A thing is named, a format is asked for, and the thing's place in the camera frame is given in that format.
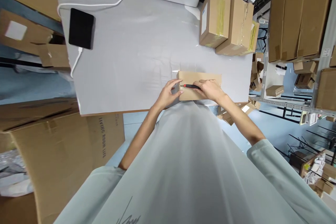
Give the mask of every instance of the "white cable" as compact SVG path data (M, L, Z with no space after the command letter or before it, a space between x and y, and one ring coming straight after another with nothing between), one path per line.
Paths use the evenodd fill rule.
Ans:
M116 2L116 3L101 3L101 4L93 4L93 5L89 5L89 4L83 4L83 3L60 3L59 5L58 5L58 7L57 7L57 13L58 13L58 15L59 16L61 16L60 15L60 7L61 6L65 6L65 5L73 5L73 6L89 6L89 7L95 7L95 6L116 6L116 5L118 5L118 4L120 4L120 2L121 2L122 0L119 0L118 2Z
M83 51L83 47L78 47L78 56L77 56L77 58L76 58L76 60L75 60L74 66L72 67L71 72L70 72L70 76L71 76L71 78L73 78L72 74L73 74L73 72L74 72L74 70L75 70L75 67L77 66L77 63L78 63L79 58L80 58L81 55L82 55L82 51Z

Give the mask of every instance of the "shelving rack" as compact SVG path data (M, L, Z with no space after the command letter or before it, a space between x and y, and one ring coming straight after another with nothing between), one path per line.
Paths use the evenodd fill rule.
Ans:
M296 101L292 99L287 98L274 98L274 97L268 97L266 96L266 88L270 87L271 85L282 85L283 84L283 76L275 76L274 75L274 63L268 62L268 39L266 40L266 51L264 53L264 73L263 73L263 84L261 87L260 97L256 96L250 96L252 100L256 100L259 102L264 102L276 106L284 106L287 108L293 108L293 109L299 109L302 111L308 111L308 112L314 112L326 116L336 117L336 111L330 111L330 110L321 110L315 108L316 104L316 98L317 98L317 91L320 81L320 75L321 71L325 68L329 67L330 64L330 58L332 55L332 51L334 48L334 45L336 43L336 0L331 0L328 20L327 20L327 26L324 33L323 43L322 43L322 49L321 49L321 55L320 55L320 62L317 70L317 77L316 82L314 86L314 90L311 93L312 98L311 102L302 102L302 101Z

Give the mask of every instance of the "metal shelf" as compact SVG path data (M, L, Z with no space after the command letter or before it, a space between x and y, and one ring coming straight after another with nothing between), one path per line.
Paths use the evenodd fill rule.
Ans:
M308 111L308 112L315 112L315 113L326 115L326 116L336 117L336 111L320 110L320 109L315 108L317 91L318 91L318 86L319 86L318 83L320 81L321 71L325 68L329 68L330 58L331 58L335 43L336 43L336 0L331 0L327 25L326 25L323 43L322 43L321 55L319 58L320 62L319 62L318 70L317 70L316 82L315 82L314 90L311 93L312 95L311 104L305 105L305 104L302 104L302 102L300 101L289 101L289 100L283 101L283 100L274 99L274 98L270 99L269 97L266 96L266 88L272 83L272 80L271 80L272 75L270 75L270 71L273 69L273 67L271 66L271 63L268 62L268 52L269 52L268 39L266 40L266 50L264 54L265 66L264 66L264 73L263 73L263 78L262 78L263 84L261 86L260 97L251 96L250 98L252 100L269 103L269 104L273 104L277 106L284 106L288 108L294 108L294 109L299 109L299 110ZM277 84L273 84L273 85L281 85L280 80L275 80L275 82Z

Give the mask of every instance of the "black phone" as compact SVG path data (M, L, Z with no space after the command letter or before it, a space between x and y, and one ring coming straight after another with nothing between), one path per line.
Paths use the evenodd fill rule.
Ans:
M95 17L81 10L71 8L69 44L92 49Z

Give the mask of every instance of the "white table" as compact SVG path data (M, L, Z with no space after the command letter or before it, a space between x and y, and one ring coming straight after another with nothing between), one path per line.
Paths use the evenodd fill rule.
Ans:
M118 0L58 0L102 4ZM70 8L61 9L66 40ZM164 0L123 0L112 8L81 7L96 18L92 50L74 72L81 114L147 110L173 70L222 74L234 102L248 100L252 55L222 56L200 46L199 20L184 5ZM78 48L67 44L71 66Z

